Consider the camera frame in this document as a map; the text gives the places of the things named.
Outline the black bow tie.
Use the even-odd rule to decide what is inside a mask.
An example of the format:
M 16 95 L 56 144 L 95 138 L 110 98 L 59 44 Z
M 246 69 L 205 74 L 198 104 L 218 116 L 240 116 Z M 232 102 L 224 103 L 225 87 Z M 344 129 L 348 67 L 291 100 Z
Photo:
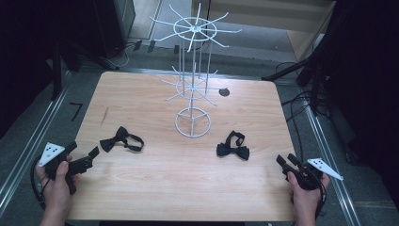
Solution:
M 233 137 L 236 137 L 235 146 L 232 147 L 231 140 Z M 241 133 L 231 131 L 227 136 L 226 141 L 224 143 L 219 143 L 216 146 L 216 155 L 217 156 L 226 156 L 228 154 L 234 153 L 239 156 L 241 159 L 248 160 L 249 159 L 249 148 L 244 146 L 245 136 Z
M 133 141 L 136 141 L 139 143 L 139 146 L 136 145 L 130 145 L 128 143 L 128 139 L 131 138 Z M 121 126 L 117 133 L 112 137 L 112 138 L 107 138 L 107 139 L 102 139 L 100 141 L 100 145 L 103 148 L 104 151 L 107 153 L 110 152 L 110 150 L 115 146 L 117 142 L 122 142 L 123 147 L 127 148 L 131 151 L 134 152 L 140 152 L 144 146 L 144 141 L 141 137 L 138 137 L 136 135 L 130 134 L 126 128 Z

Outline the black metal stand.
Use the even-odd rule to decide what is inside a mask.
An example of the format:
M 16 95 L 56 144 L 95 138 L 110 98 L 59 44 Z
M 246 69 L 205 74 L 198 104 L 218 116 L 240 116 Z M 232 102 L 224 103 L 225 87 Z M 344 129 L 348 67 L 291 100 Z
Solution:
M 312 81 L 311 87 L 311 100 L 310 100 L 310 108 L 314 115 L 317 113 L 317 106 L 319 101 L 317 100 L 318 91 L 320 88 L 321 76 L 322 76 L 322 61 L 324 54 L 327 53 L 327 49 L 331 46 L 331 43 L 334 42 L 334 36 L 339 28 L 339 19 L 335 22 L 331 23 L 328 26 L 327 32 L 325 36 L 321 39 L 318 46 L 314 49 L 310 56 L 305 59 L 295 63 L 293 66 L 290 66 L 278 73 L 274 73 L 272 75 L 263 76 L 263 81 L 275 81 L 288 73 L 292 73 L 296 70 L 301 69 L 300 75 L 296 79 L 296 83 L 300 87 L 307 86 L 310 81 Z
M 53 62 L 52 62 L 52 76 L 53 76 L 53 95 L 51 100 L 54 101 L 61 92 L 61 60 L 64 60 L 67 67 L 73 71 L 80 70 L 80 61 L 76 54 L 80 53 L 88 57 L 104 69 L 117 71 L 119 66 L 112 66 L 100 59 L 94 53 L 90 52 L 87 48 L 72 40 L 55 39 L 52 43 Z

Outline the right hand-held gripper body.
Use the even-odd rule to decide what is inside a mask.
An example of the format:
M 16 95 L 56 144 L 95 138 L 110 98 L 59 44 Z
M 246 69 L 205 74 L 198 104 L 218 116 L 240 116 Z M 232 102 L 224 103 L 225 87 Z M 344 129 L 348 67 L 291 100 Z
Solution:
M 322 158 L 308 159 L 306 162 L 302 163 L 303 167 L 301 169 L 298 166 L 295 166 L 293 163 L 292 166 L 287 162 L 286 164 L 287 167 L 282 169 L 282 173 L 285 176 L 288 176 L 287 173 L 289 171 L 292 172 L 295 175 L 300 187 L 305 190 L 314 190 L 319 188 L 320 181 L 324 173 L 340 181 L 343 180 L 342 175 L 329 166 Z

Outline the person's left hand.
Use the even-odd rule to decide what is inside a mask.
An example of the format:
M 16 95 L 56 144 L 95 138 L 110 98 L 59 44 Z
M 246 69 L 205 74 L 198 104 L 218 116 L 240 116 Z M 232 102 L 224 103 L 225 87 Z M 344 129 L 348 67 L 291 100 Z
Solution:
M 56 178 L 50 179 L 45 173 L 45 168 L 37 165 L 36 173 L 40 177 L 42 193 L 45 199 L 47 210 L 60 210 L 69 212 L 72 208 L 72 195 L 66 182 L 66 175 L 69 171 L 69 162 L 62 161 L 56 169 Z

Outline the person's right hand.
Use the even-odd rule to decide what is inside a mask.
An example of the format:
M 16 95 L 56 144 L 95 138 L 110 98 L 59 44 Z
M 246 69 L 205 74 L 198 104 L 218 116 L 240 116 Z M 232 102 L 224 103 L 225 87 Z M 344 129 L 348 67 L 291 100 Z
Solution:
M 300 217 L 315 219 L 316 209 L 321 200 L 320 191 L 318 189 L 305 190 L 300 187 L 292 172 L 289 171 L 287 175 L 294 197 L 295 217 L 297 220 Z

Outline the metal floor rail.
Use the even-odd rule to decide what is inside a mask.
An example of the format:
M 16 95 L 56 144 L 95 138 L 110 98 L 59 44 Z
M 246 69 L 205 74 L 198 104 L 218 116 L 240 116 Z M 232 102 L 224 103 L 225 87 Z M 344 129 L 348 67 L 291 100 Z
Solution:
M 307 117 L 310 122 L 312 131 L 318 143 L 322 159 L 337 173 L 340 173 L 339 167 L 334 160 L 330 147 L 327 143 L 324 131 L 316 116 L 313 115 L 309 107 L 306 108 Z M 361 226 L 359 216 L 355 209 L 354 203 L 350 194 L 344 184 L 344 180 L 339 180 L 335 177 L 331 179 L 331 183 L 335 189 L 339 204 L 343 210 L 343 215 L 348 226 Z
M 71 79 L 72 73 L 66 71 L 61 76 L 61 91 L 56 98 L 53 101 L 48 99 L 46 95 L 52 95 L 52 92 L 45 89 L 0 139 L 0 218 L 30 167 L 65 98 Z

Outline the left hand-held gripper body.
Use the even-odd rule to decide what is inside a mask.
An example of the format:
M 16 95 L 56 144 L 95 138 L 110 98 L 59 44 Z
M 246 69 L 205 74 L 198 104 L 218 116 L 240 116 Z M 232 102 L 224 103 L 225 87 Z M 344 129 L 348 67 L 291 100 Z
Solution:
M 47 176 L 54 180 L 56 178 L 56 169 L 62 161 L 67 160 L 68 154 L 65 153 L 65 147 L 48 142 L 39 160 L 39 166 L 45 167 Z M 80 159 L 74 160 L 69 163 L 69 171 L 65 177 L 66 182 L 70 189 L 70 194 L 76 192 L 76 187 L 73 183 L 72 177 L 79 173 L 86 172 L 92 167 L 93 159 L 87 155 Z

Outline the white wire display rack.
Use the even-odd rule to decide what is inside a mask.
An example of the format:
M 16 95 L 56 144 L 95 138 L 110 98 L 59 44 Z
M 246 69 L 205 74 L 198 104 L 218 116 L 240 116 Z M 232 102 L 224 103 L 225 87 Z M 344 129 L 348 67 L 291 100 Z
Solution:
M 217 74 L 217 70 L 211 72 L 213 45 L 228 48 L 228 45 L 219 42 L 216 37 L 221 33 L 239 33 L 239 30 L 223 30 L 216 26 L 216 23 L 226 18 L 229 13 L 213 20 L 202 18 L 200 16 L 201 3 L 198 3 L 195 16 L 183 16 L 172 5 L 169 5 L 169 8 L 177 16 L 174 22 L 152 18 L 156 24 L 167 25 L 172 29 L 170 35 L 158 41 L 179 39 L 179 44 L 175 48 L 178 54 L 178 66 L 172 66 L 177 80 L 162 79 L 162 82 L 173 86 L 176 90 L 176 93 L 168 97 L 167 101 L 181 97 L 188 102 L 187 107 L 175 116 L 174 125 L 177 131 L 185 137 L 202 137 L 210 131 L 212 121 L 209 113 L 195 106 L 195 102 L 206 101 L 215 105 L 215 102 L 208 97 L 209 92 L 227 90 L 227 88 L 210 85 L 210 79 Z

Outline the light wooden board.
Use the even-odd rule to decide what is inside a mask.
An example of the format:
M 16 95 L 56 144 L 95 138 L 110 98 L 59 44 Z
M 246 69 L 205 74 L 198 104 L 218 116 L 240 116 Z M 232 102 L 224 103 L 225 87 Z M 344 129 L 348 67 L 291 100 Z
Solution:
M 334 0 L 190 0 L 192 13 L 210 19 L 229 13 L 224 22 L 271 27 L 288 31 L 297 60 L 302 60 L 312 44 L 329 25 Z

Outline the dark cabinet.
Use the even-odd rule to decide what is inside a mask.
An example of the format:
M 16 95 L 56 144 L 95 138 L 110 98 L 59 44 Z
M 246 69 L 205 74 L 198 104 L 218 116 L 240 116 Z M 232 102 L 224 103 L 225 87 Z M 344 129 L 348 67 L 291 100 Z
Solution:
M 98 50 L 102 57 L 112 57 L 126 45 L 136 18 L 133 0 L 93 0 L 99 25 Z

